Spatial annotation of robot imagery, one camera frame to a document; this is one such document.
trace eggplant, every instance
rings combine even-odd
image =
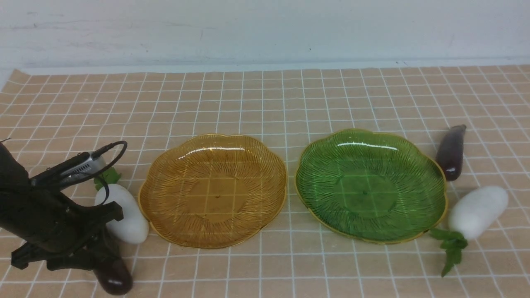
[[[451,127],[438,147],[436,163],[444,171],[447,181],[455,181],[462,173],[466,129],[465,124]]]
[[[133,288],[133,277],[121,258],[101,261],[93,271],[101,287],[111,295],[125,295]]]

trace green leaf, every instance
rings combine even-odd
[[[441,249],[445,249],[445,266],[441,271],[441,276],[446,276],[451,269],[462,262],[462,250],[467,247],[468,243],[464,235],[460,232],[445,231],[440,229],[431,229],[431,237],[442,240]]]
[[[451,271],[451,269],[455,267],[455,264],[457,264],[455,261],[457,261],[458,258],[460,258],[460,261],[462,261],[462,251],[448,249],[445,251],[445,256],[446,256],[445,266],[444,266],[444,269],[441,271],[442,277],[446,276]]]
[[[451,239],[451,231],[440,230],[437,228],[432,228],[430,230],[430,235],[436,240],[449,240]]]
[[[104,171],[99,177],[107,184],[115,184],[120,180],[121,174],[118,173],[114,167],[112,167]],[[103,184],[99,179],[94,179],[94,185],[98,191],[103,187]]]
[[[454,255],[454,259],[453,259],[454,263],[456,265],[458,265],[458,264],[460,264],[462,262],[462,250],[461,249],[457,249],[457,250],[455,250],[454,254],[455,254]]]
[[[444,240],[444,242],[441,243],[440,248],[441,249],[464,249],[467,247],[467,240],[466,239],[447,239]]]

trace amber glass plate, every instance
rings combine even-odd
[[[201,135],[160,155],[138,203],[153,229],[184,247],[224,248],[270,223],[286,199],[283,161],[248,136]]]
[[[322,224],[372,243],[415,239],[447,211],[440,167],[408,140],[387,133],[347,129],[312,143],[295,181]]]

